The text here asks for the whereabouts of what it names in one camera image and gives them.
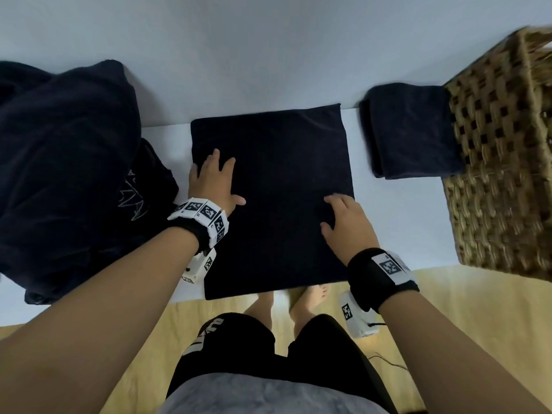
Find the gray wall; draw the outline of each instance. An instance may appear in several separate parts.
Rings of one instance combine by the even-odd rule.
[[[145,126],[443,83],[552,0],[0,0],[0,58],[123,62]]]

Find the black wristband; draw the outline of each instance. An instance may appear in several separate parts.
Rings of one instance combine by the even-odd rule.
[[[372,257],[384,253],[388,254],[381,248],[367,248],[354,256],[347,266],[350,292],[363,311],[368,312],[373,309],[378,313],[379,307],[390,296],[405,290],[419,292],[418,285],[413,280],[396,285],[384,270],[372,260]],[[392,256],[390,258],[398,268],[402,268]]]
[[[203,226],[195,219],[175,218],[168,221],[168,225],[183,228],[195,235],[199,243],[198,253],[209,249],[209,232],[207,231],[207,227]]]

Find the person's left hand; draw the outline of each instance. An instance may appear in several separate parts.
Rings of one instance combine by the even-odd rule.
[[[223,170],[219,171],[219,158],[220,151],[215,148],[212,154],[205,159],[199,176],[197,164],[191,165],[188,197],[209,199],[225,210],[226,216],[230,216],[236,205],[245,205],[245,199],[230,194],[236,159],[229,159],[224,163]]]

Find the folded black cloth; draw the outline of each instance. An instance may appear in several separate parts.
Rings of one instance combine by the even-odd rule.
[[[378,85],[360,103],[376,177],[446,177],[464,172],[449,93],[441,86]]]
[[[353,196],[339,104],[198,119],[191,137],[195,163],[215,147],[221,163],[236,157],[232,193],[247,200],[216,246],[207,299],[347,279],[320,233],[320,222],[334,222],[323,197]]]
[[[0,62],[0,272],[49,304],[164,227],[178,187],[141,140],[134,88],[103,61]]]

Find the wristband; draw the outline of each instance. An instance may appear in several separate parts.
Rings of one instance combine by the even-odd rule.
[[[222,210],[218,205],[211,202],[208,199],[190,198],[182,205],[178,206],[175,211],[167,218],[172,221],[171,224],[175,226],[181,226],[187,229],[184,225],[192,227],[197,231],[203,227],[203,232],[206,232],[209,242],[207,247],[204,247],[205,241],[202,241],[205,237],[192,231],[197,237],[200,243],[200,251],[207,248],[213,248],[215,245],[228,233],[228,219],[226,218],[226,212]],[[199,224],[190,224],[190,222],[184,222],[186,220],[195,221]]]
[[[405,290],[419,292],[412,272],[395,254],[381,248],[368,248],[349,262],[350,292],[363,311],[379,307],[390,296]]]

